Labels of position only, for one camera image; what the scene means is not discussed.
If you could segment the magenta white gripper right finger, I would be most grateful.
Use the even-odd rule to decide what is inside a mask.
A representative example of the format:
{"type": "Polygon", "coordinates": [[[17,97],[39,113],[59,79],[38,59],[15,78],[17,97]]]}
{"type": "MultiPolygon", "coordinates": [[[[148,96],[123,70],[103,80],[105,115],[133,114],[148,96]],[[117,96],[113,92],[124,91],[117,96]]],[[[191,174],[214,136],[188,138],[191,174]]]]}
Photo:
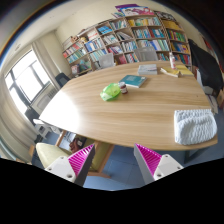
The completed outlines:
{"type": "Polygon", "coordinates": [[[134,144],[134,156],[145,184],[152,183],[183,169],[183,166],[169,154],[160,155],[137,143],[134,144]]]}

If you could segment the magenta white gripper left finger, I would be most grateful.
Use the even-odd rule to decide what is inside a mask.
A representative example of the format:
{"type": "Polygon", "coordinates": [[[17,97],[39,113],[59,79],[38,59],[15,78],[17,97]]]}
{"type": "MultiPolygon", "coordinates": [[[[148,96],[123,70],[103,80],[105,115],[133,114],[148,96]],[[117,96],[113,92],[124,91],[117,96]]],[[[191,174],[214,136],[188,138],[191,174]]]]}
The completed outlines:
{"type": "Polygon", "coordinates": [[[46,171],[78,186],[83,186],[94,155],[95,145],[91,144],[69,157],[58,157],[46,168],[46,171]]]}

